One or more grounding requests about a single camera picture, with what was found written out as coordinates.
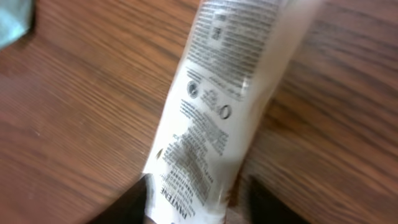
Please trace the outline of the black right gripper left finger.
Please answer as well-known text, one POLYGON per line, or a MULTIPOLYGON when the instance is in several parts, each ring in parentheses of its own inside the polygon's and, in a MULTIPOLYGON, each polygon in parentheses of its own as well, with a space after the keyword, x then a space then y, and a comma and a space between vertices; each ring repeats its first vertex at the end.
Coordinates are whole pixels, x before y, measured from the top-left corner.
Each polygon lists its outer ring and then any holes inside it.
POLYGON ((143 224, 146 216, 148 181, 149 174, 146 174, 86 224, 143 224))

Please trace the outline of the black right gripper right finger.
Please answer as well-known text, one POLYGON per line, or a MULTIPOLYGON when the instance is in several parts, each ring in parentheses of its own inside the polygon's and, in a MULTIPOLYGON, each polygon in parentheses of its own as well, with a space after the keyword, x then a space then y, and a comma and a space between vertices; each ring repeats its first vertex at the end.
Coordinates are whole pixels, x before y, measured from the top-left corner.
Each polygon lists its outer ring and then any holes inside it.
POLYGON ((249 179, 248 207, 252 224, 310 224, 255 177, 249 179))

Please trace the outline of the white tube gold cap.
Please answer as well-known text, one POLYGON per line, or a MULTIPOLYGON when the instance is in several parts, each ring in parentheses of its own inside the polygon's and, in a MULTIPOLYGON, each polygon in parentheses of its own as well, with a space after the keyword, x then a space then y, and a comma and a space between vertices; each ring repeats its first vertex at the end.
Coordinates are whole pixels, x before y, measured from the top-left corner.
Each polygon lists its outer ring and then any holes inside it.
POLYGON ((143 172, 156 223, 223 223, 264 110, 319 0, 206 0, 143 172))

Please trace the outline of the teal snack packet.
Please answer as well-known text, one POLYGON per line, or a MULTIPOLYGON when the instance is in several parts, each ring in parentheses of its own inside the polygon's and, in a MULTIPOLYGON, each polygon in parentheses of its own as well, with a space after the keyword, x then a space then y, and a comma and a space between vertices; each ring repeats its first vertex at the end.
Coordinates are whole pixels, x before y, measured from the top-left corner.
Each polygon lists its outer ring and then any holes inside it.
POLYGON ((1 49, 31 30, 34 11, 34 0, 1 0, 1 49))

